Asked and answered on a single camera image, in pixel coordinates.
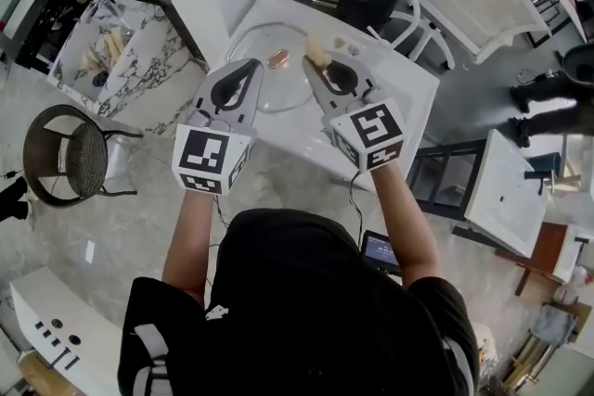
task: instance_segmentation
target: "marble surface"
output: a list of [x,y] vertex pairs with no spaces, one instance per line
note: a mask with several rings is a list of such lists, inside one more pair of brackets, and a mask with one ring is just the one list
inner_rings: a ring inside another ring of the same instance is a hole
[[[90,112],[153,134],[174,137],[185,122],[204,72],[158,6],[115,0],[120,17],[93,0],[72,30],[47,80]],[[132,37],[102,86],[95,70],[84,69],[83,54],[93,48],[110,64],[102,34],[122,27]]]
[[[0,93],[1,173],[20,168],[22,142],[32,119],[41,110],[65,102],[71,101],[39,73],[13,67]],[[122,325],[133,279],[161,275],[183,197],[170,167],[173,140],[148,134],[128,145],[137,197],[95,197],[66,210],[37,201],[32,232],[16,220],[0,224],[0,291],[10,280],[47,265],[79,297],[115,325]],[[377,198],[356,190],[355,202],[363,213],[364,227],[385,232]],[[339,221],[353,236],[358,233],[358,218],[343,185],[333,183],[327,172],[312,163],[263,143],[255,146],[230,195],[221,198],[227,220],[254,207],[312,211]],[[498,353],[508,354],[522,343],[539,309],[513,295],[522,270],[497,258],[490,248],[452,236],[450,221],[427,219],[437,237],[445,276],[464,296],[471,320],[488,325]],[[224,235],[224,226],[213,214],[212,242],[219,243]],[[84,260],[89,240],[96,244],[92,263]],[[216,252],[217,247],[211,248],[211,279]]]

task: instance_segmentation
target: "black t-shirt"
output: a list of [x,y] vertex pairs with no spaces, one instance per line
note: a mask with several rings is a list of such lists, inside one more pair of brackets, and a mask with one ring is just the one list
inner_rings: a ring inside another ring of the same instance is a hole
[[208,309],[135,280],[118,379],[134,396],[466,395],[478,369],[464,301],[444,279],[404,289],[339,224],[253,210],[228,228]]

